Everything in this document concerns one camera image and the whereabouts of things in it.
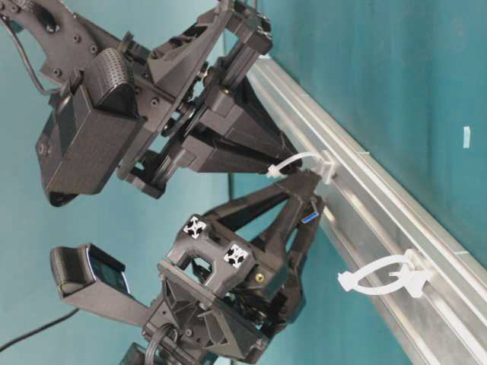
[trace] blue tag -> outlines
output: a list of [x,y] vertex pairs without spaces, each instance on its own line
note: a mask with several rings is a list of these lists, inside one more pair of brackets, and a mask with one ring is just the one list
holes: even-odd
[[308,224],[308,223],[310,223],[310,222],[311,222],[311,221],[312,221],[314,218],[316,218],[316,217],[318,217],[318,216],[319,216],[319,214],[318,214],[317,212],[315,212],[315,211],[314,211],[313,213],[311,213],[310,215],[308,215],[306,218],[303,218],[303,219],[301,220],[301,223]]

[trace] black cable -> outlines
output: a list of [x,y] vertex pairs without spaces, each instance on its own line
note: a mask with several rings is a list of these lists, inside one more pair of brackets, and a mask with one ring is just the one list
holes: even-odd
[[145,365],[155,365],[155,353],[158,350],[159,344],[169,334],[171,329],[173,329],[173,325],[166,323],[152,335],[152,339],[145,351]]
[[39,327],[37,329],[34,329],[33,331],[30,331],[28,333],[26,333],[25,335],[22,335],[22,336],[19,336],[17,338],[14,338],[13,340],[7,342],[6,344],[4,344],[3,346],[0,347],[0,352],[3,352],[5,350],[7,350],[10,346],[14,345],[14,344],[17,344],[18,342],[20,341],[23,341],[31,336],[34,336],[34,335],[37,335],[38,333],[42,332],[42,331],[45,331],[46,329],[50,329],[51,327],[53,327],[54,325],[57,325],[61,322],[64,322],[65,320],[73,317],[74,314],[76,314],[76,312],[79,311],[79,309],[75,309],[73,311],[71,311],[70,313],[66,314],[65,316],[59,318],[59,319],[56,319],[55,321],[52,321],[50,323],[47,323],[45,325],[43,325],[42,327]]
[[33,84],[37,88],[37,90],[42,94],[42,95],[51,95],[54,93],[57,93],[59,91],[58,88],[56,89],[44,89],[43,85],[40,83],[39,79],[36,76],[36,72],[34,71],[29,58],[27,57],[27,54],[25,52],[24,47],[22,46],[21,41],[18,39],[17,35],[15,32],[10,28],[10,25],[8,25],[7,21],[0,16],[0,23],[2,23],[3,27],[7,30],[7,33],[10,35],[12,40],[14,41],[14,45],[17,48],[17,51],[21,55],[22,61],[24,62],[25,68],[27,69],[27,72],[29,73],[30,79],[32,80]]

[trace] zip tie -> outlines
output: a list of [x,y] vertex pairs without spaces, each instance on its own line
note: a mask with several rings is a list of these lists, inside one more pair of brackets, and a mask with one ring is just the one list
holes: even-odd
[[[365,295],[386,295],[404,287],[411,297],[420,298],[423,295],[423,287],[426,281],[430,281],[433,276],[433,271],[424,268],[416,270],[413,263],[417,261],[415,259],[419,259],[417,252],[413,249],[408,249],[404,255],[383,257],[371,262],[353,274],[350,271],[338,274],[338,281],[345,291],[355,290]],[[358,284],[360,280],[374,271],[392,264],[402,264],[398,272],[389,273],[389,276],[397,277],[397,280],[393,283],[382,287],[363,287]]]
[[324,155],[327,157],[328,160],[326,160],[323,155],[318,154],[317,152],[302,152],[300,154],[296,154],[294,156],[289,157],[287,160],[282,161],[279,165],[271,165],[269,167],[269,172],[267,173],[267,177],[271,178],[277,178],[277,177],[283,177],[284,175],[281,174],[281,170],[284,169],[287,165],[290,165],[291,163],[301,160],[305,157],[313,157],[315,160],[317,160],[318,165],[314,169],[314,172],[317,173],[318,175],[323,176],[326,170],[326,167],[329,167],[328,169],[328,174],[323,177],[324,182],[329,185],[331,183],[331,179],[336,173],[336,167],[337,163],[333,159],[331,153],[329,151],[323,151]]

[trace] aluminum rail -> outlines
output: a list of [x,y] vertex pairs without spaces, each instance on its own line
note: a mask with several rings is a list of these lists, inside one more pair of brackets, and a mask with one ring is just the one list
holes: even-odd
[[[299,151],[326,150],[338,162],[317,192],[322,227],[350,269],[416,249],[434,271],[420,299],[405,289],[371,298],[411,361],[487,364],[487,271],[277,63],[259,59],[249,79]],[[376,271],[365,280],[392,279]]]

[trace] small screen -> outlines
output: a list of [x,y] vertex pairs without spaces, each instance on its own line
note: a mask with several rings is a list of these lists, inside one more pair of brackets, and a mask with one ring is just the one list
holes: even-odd
[[111,268],[92,255],[90,255],[90,263],[94,275],[98,279],[102,280],[103,283],[110,285],[112,288],[122,291],[123,293],[129,292],[129,289],[126,286],[125,278],[123,277],[121,271]]

